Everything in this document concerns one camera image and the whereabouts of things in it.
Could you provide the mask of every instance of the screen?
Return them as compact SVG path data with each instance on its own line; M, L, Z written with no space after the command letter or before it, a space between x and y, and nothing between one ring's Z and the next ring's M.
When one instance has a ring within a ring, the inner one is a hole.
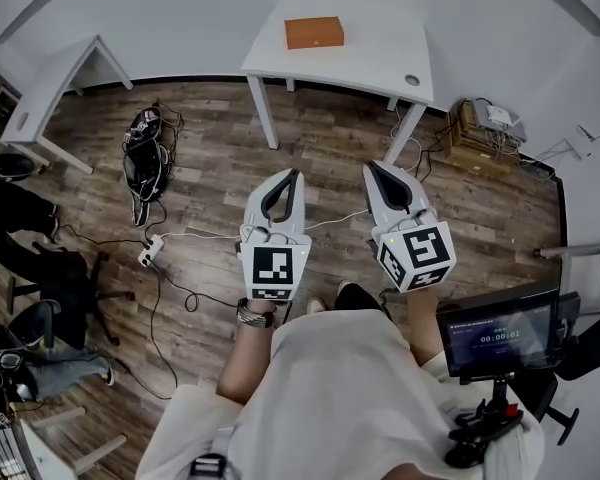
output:
M543 353L549 346L551 306L475 322L450 324L449 341L459 367L520 359Z

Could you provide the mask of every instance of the white cube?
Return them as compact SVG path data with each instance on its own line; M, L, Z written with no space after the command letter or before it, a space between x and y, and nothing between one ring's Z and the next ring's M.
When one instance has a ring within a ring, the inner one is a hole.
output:
M291 300L298 289L311 244L240 245L249 299Z
M376 259L402 293L441 283L456 264L446 222L385 233Z

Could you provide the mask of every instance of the white table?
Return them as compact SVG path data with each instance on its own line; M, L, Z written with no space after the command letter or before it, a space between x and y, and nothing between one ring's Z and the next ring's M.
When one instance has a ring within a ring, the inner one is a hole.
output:
M288 50L284 20L338 16L344 46ZM422 22L382 3L338 0L283 0L260 29L242 64L269 147L277 149L271 109L263 78L309 80L361 89L389 97L389 110L399 98L413 103L384 161L394 163L411 137L427 105L433 103L433 82L427 38ZM417 77L410 85L405 77Z
M129 77L109 50L102 44L100 38L98 36L88 37L57 51L44 60L38 70L36 80L22 95L1 139L4 142L21 144L37 142L67 163L87 174L91 174L93 172L92 167L44 138L42 133L64 92L74 89L78 94L82 93L80 88L71 86L71 81L80 66L94 51L104 57L124 86L131 90L133 84Z
M77 407L70 411L50 416L44 420L38 420L33 423L22 421L22 431L27 441L29 452L38 469L38 474L42 480L78 480L78 476L90 469L100 459L106 457L111 452L126 443L127 438L123 434L109 441L97 450L78 459L73 464L67 464L49 447L47 443L38 435L37 430L41 430L53 425L59 425L65 421L70 421L78 416L84 416L86 411L84 407Z

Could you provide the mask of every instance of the table leg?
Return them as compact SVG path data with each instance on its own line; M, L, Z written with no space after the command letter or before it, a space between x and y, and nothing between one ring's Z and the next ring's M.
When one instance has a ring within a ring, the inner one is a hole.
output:
M97 450L92 451L89 455L85 455L81 459L78 459L73 463L73 469L75 470L76 475L81 475L89 468L91 468L91 466L93 466L100 459L106 457L112 451L114 451L116 448L119 448L126 442L127 437L121 434L112 441L109 441L104 446L101 446Z
M107 47L102 42L102 39L100 39L99 37L98 41L96 41L96 48L98 49L100 54L107 60L107 62L113 68L113 70L118 74L122 84L129 90L133 89L133 84L131 83L131 80L129 80L127 74L124 72L124 69L122 69L122 66L118 64L118 61L107 49Z
M56 146L49 139L45 139L44 137L40 136L40 137L38 137L37 142L43 148L48 149L54 155L59 156L65 162L67 162L68 164L71 164L74 167L80 169L82 172L84 172L86 174L92 174L93 173L93 167L85 164L82 160L78 160L75 156L67 153L64 149Z
M80 87L78 87L76 84L69 84L69 88L73 89L74 91L76 91L76 94L78 96L84 96L84 92L82 91L82 89Z
M29 158L31 158L31 160L35 160L36 162L44 165L45 167L49 167L51 165L51 162L49 162L49 160L40 156L38 153L35 153L35 152L31 151L30 149L25 148L24 146L22 146L20 144L3 142L1 138L0 138L0 144L3 144L5 146L11 146L13 149L20 151L20 153L22 153L23 155L28 156Z
M409 107L409 112L407 112L407 115L402 120L400 129L398 130L398 135L396 135L393 144L391 144L389 151L387 151L387 154L384 157L385 162L388 164L395 163L398 155L400 155L400 152L402 151L402 148L404 148L404 145L411 138L413 129L418 124L418 121L420 121L420 117L426 108L427 106L423 105L422 103L411 104L411 107Z
M77 418L79 416L84 416L86 413L87 411L85 411L84 407L75 407L68 411L61 412L60 414L49 416L48 418L45 418L43 420L31 422L30 425L32 428L43 429L51 427L53 425L60 425L65 421L71 421L72 419Z
M397 104L398 104L398 97L391 96L391 98L389 98L389 101L387 102L387 110L389 112L393 112L396 109Z
M260 123L262 123L264 136L267 138L269 147L271 149L278 149L280 143L278 142L278 137L271 121L271 108L269 107L269 99L267 98L267 90L264 87L264 82L259 76L253 75L247 75L247 82L249 82L251 95L256 104Z

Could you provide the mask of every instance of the black bag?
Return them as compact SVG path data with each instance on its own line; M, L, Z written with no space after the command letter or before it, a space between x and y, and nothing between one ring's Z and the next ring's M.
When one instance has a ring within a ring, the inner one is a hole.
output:
M173 160L161 143L162 112L157 106L140 112L124 135L122 163L131 191L133 225L143 226L149 207L167 186Z

